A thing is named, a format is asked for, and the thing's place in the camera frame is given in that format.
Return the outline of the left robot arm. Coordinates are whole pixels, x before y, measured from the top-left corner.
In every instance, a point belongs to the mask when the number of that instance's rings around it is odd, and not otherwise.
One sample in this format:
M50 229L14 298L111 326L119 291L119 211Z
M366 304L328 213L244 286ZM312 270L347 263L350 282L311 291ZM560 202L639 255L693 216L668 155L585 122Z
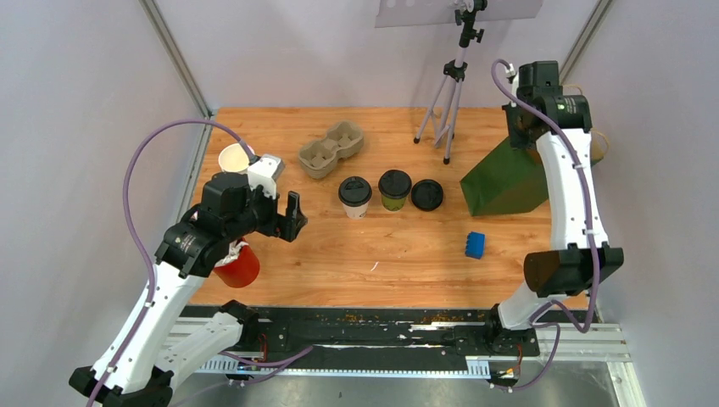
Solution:
M149 278L120 333L91 366L74 370L69 385L88 405L167 406L174 391L201 365L235 346L249 350L259 341L259 315L232 300L204 326L176 345L163 345L194 293L231 245L258 232L286 242L296 239L308 219L300 196L291 191L279 214L274 179L221 172L204 184L200 203L169 228Z

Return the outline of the green paper coffee cup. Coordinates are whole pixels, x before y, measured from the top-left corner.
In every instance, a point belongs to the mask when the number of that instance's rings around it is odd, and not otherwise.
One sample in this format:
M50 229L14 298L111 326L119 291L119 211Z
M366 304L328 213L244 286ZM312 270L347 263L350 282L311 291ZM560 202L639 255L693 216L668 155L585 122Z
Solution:
M396 212L401 210L406 203L407 196L400 198L389 197L387 195L381 195L381 202L384 209L390 212Z

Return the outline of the green paper bag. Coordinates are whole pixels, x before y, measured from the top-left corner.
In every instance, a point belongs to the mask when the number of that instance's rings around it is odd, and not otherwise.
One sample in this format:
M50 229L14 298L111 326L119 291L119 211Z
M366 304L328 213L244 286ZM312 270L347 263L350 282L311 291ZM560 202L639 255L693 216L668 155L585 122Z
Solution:
M535 149L514 149L509 135L460 181L472 216L531 212L569 198L583 214L593 199L592 116L583 95L559 87L525 86L510 102L543 122Z

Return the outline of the white paper coffee cup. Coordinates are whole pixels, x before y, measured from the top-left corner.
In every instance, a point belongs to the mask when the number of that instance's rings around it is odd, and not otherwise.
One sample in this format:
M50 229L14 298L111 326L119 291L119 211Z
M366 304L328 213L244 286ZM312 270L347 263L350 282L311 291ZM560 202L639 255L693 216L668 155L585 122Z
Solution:
M346 216L352 220L360 220L366 216L370 202L359 203L345 203L342 202L342 206Z

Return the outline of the black plastic cup lid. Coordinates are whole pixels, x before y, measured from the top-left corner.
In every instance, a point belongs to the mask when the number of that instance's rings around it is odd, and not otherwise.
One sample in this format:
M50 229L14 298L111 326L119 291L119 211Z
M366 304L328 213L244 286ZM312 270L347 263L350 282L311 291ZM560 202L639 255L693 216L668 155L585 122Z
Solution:
M350 207L359 207L371 200L372 187L367 180L360 176L350 176L341 182L338 188L338 197L342 204Z

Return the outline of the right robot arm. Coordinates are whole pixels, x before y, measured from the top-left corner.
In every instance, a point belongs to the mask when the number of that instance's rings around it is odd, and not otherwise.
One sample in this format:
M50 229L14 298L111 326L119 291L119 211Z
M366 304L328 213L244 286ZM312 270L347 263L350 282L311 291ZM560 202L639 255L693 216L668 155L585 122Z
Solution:
M579 332L589 330L599 284L624 262L622 248L609 244L596 202L591 165L593 128L588 100L566 95L555 61L535 61L515 69L504 59L493 61L491 75L510 100L510 143L537 151L543 166L551 211L551 248L527 254L524 282L493 307L484 342L496 354L515 347L518 333L531 330L553 306L589 294L585 320L567 311Z

